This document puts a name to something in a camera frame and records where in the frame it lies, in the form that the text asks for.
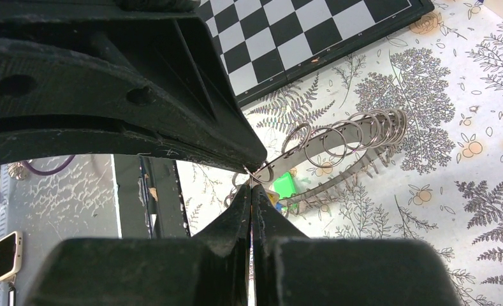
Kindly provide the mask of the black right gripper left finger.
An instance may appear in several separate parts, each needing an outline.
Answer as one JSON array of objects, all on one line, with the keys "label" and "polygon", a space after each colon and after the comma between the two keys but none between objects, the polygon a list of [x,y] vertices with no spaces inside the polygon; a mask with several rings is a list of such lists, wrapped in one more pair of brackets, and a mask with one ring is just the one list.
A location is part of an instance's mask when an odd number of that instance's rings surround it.
[{"label": "black right gripper left finger", "polygon": [[229,207],[193,238],[203,247],[195,304],[247,305],[251,186],[241,185]]}]

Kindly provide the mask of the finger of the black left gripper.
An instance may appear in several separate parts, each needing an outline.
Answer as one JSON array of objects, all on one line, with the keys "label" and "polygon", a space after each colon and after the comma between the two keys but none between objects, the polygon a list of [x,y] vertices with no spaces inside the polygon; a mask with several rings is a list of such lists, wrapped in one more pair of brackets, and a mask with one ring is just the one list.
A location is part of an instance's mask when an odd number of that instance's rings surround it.
[{"label": "finger of the black left gripper", "polygon": [[201,141],[188,144],[121,120],[85,116],[0,119],[0,164],[80,154],[159,157],[242,173],[260,167],[257,143],[242,149]]}]

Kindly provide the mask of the green key tag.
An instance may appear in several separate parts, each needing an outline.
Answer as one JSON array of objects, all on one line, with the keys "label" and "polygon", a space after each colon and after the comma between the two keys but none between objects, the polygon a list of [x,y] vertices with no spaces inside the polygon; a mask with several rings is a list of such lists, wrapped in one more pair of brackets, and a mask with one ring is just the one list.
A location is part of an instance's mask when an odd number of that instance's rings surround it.
[{"label": "green key tag", "polygon": [[[290,172],[281,175],[273,182],[273,190],[280,195],[279,203],[281,200],[286,200],[296,194],[296,187],[293,176]],[[281,203],[283,207],[289,207],[291,204]]]}]

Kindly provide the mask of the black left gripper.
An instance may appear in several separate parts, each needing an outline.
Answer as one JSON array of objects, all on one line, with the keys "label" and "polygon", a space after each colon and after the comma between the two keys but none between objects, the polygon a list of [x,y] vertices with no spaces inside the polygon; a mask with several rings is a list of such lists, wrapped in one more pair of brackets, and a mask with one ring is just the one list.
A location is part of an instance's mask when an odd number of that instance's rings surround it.
[{"label": "black left gripper", "polygon": [[200,1],[0,1],[0,119],[85,116],[197,145],[266,150]]}]

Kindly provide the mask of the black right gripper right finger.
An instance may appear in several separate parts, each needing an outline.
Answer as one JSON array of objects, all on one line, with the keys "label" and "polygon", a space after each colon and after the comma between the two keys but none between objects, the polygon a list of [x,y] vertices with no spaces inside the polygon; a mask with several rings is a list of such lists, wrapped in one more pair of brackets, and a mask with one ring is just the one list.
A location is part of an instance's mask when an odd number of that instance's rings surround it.
[{"label": "black right gripper right finger", "polygon": [[306,236],[272,205],[261,185],[252,188],[254,288],[258,305],[305,305],[303,258]]}]

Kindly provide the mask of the yellow key tag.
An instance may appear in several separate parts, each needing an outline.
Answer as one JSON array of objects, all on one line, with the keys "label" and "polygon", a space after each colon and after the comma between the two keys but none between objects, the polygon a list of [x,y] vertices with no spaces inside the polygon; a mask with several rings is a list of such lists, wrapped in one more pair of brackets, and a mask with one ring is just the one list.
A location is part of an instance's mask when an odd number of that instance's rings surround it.
[{"label": "yellow key tag", "polygon": [[276,206],[279,202],[280,195],[278,193],[276,193],[275,191],[271,191],[271,190],[266,190],[266,194],[268,196],[268,199],[270,200],[270,203],[273,206]]}]

